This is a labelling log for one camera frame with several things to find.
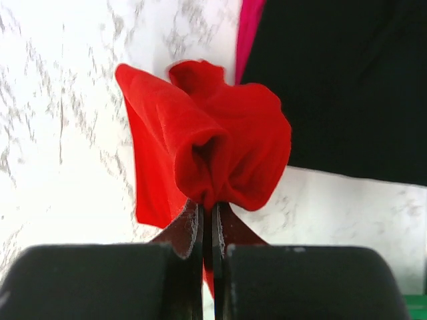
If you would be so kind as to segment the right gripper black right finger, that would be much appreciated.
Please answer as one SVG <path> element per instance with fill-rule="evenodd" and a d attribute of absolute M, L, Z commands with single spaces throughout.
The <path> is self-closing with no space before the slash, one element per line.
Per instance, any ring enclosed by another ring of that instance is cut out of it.
<path fill-rule="evenodd" d="M 223 259 L 229 245 L 266 245 L 232 210 L 229 203 L 218 203 L 211 212 L 212 250 Z"/>

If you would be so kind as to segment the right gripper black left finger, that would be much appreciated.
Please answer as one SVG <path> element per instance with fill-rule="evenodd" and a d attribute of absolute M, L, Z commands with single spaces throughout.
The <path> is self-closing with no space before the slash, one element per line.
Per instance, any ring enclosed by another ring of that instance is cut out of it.
<path fill-rule="evenodd" d="M 200 254 L 203 243 L 204 209 L 187 200 L 182 212 L 150 243 L 168 244 L 181 259 L 188 259 L 193 252 Z"/>

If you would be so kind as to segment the red t-shirt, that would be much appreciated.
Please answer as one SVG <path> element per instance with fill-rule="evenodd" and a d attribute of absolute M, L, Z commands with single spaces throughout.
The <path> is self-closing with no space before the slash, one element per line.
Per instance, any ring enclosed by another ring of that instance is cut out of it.
<path fill-rule="evenodd" d="M 247 211 L 270 199 L 290 158 L 291 127 L 280 99 L 258 83 L 228 85 L 224 69 L 183 61 L 164 81 L 121 64 L 135 155 L 138 222 L 167 227 L 192 200 Z"/>

